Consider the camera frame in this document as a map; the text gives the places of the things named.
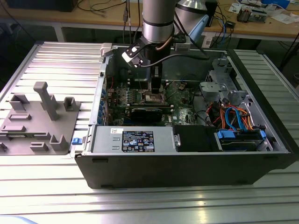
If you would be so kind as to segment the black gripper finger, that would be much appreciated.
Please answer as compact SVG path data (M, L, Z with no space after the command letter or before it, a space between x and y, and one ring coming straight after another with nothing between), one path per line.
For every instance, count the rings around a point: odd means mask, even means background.
M162 79L162 66L151 67L151 91L156 94L159 93Z

